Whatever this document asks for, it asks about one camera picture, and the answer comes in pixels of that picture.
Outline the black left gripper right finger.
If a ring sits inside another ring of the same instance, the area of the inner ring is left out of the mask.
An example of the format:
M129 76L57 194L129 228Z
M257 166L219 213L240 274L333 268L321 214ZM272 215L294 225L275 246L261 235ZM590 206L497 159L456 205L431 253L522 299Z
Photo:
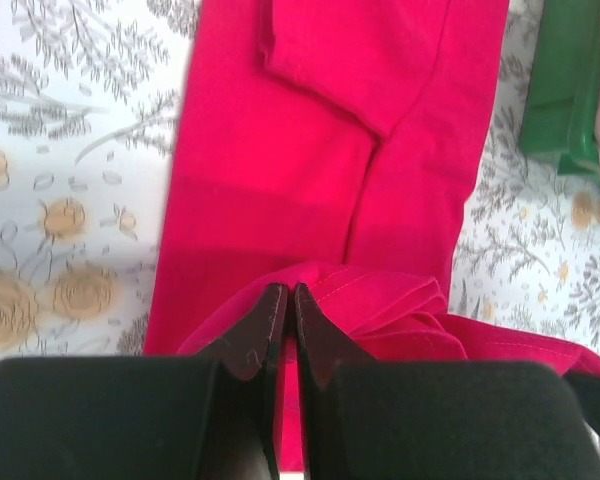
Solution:
M295 290L310 479L600 479L576 393L529 362L382 362Z

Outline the magenta t shirt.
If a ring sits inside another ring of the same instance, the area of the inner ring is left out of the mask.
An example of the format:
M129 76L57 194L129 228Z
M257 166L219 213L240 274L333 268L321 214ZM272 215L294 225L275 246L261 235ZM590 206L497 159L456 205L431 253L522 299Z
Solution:
M534 360L584 347L448 313L492 117L505 1L206 1L145 350L213 338L306 284L374 355Z

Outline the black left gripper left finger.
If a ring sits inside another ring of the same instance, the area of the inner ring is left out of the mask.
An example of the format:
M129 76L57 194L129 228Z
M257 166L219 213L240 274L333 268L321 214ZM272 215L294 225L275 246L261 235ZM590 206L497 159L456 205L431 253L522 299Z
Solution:
M184 356L0 361L0 479L276 479L288 290Z

